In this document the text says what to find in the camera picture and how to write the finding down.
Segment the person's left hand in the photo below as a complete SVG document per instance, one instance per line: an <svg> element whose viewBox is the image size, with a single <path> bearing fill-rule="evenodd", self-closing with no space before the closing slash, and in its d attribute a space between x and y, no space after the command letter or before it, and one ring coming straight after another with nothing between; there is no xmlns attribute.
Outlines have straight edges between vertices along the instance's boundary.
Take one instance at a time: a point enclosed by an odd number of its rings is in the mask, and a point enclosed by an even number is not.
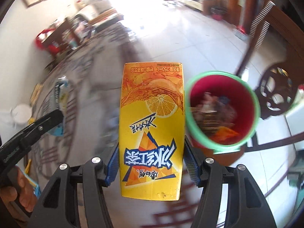
<svg viewBox="0 0 304 228"><path fill-rule="evenodd" d="M38 199L33 192L30 182L20 168L15 166L15 169L17 170L17 185L19 190L13 186L3 187L1 188L1 199L13 216L20 214L12 205L12 202L16 199L19 200L19 203L27 212L32 213Z"/></svg>

